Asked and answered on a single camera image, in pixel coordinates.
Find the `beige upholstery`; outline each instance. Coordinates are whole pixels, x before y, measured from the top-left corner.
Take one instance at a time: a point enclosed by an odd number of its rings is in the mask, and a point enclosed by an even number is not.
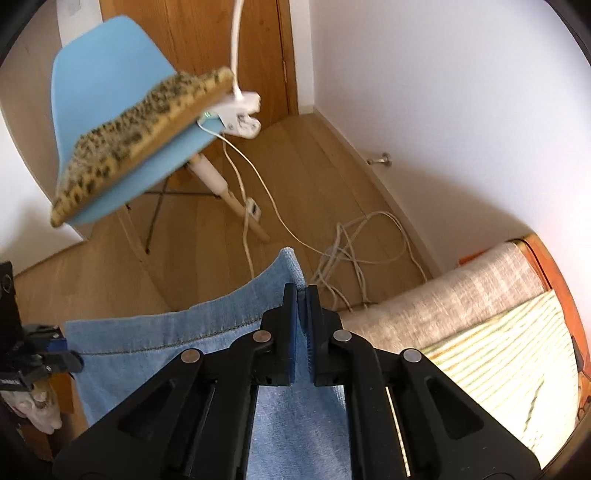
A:
[[[341,317],[347,330],[398,353],[433,345],[543,291],[519,249],[505,243],[419,288]]]

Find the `wooden chair leg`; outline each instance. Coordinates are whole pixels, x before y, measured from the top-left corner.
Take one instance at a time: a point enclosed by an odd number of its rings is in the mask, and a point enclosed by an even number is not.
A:
[[[246,209],[241,204],[234,194],[228,189],[228,183],[222,175],[215,169],[209,160],[201,154],[194,155],[187,164],[189,171],[191,171],[198,179],[200,179],[215,195],[218,195],[232,211],[244,220]],[[250,219],[248,222],[249,228],[263,243],[269,243],[271,240],[269,235],[263,230],[258,222]]]
[[[117,210],[117,217],[119,218],[119,222],[123,227],[123,231],[125,232],[125,236],[127,237],[129,246],[135,254],[135,258],[138,259],[140,265],[142,265],[143,269],[150,277],[150,280],[152,281],[154,287],[160,294],[160,297],[162,297],[162,300],[166,305],[166,308],[172,311],[170,304],[166,300],[166,296],[164,294],[165,290],[161,284],[160,277],[156,274],[156,271],[151,266],[148,254],[145,252],[144,246],[142,245],[138,232],[135,229],[133,222],[131,221],[131,215],[129,214],[127,206],[123,205],[119,210]]]

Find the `leopard print fabric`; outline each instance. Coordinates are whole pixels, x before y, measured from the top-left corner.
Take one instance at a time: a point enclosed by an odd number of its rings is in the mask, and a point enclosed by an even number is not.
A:
[[[195,104],[209,107],[228,93],[233,75],[229,68],[201,76],[185,72],[172,75],[147,96],[116,119],[82,135],[57,186],[51,210],[51,225],[58,227],[74,216],[88,201],[104,192],[144,158],[134,158],[166,127],[182,118],[186,124],[175,125],[180,133],[193,123],[203,110],[187,117]]]

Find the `jeans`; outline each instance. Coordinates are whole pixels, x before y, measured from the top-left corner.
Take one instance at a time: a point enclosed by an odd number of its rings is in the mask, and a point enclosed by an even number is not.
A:
[[[85,366],[76,386],[93,424],[187,348],[204,353],[256,330],[279,306],[286,283],[306,286],[293,250],[284,248],[257,278],[217,300],[183,312],[66,323],[69,348]],[[248,463],[249,479],[350,478],[349,437],[341,387],[315,387],[306,340],[296,337],[295,382],[260,387]]]

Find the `black clamp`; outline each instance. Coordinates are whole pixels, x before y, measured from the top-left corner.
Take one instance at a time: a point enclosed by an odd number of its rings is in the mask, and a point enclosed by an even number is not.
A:
[[[0,390],[31,391],[51,374],[82,370],[58,326],[21,324],[10,262],[0,264]]]
[[[59,480],[243,480],[260,385],[294,378],[297,292],[227,349],[189,349],[60,452]],[[342,385],[354,480],[532,480],[536,457],[419,351],[374,349],[306,289],[315,385]]]

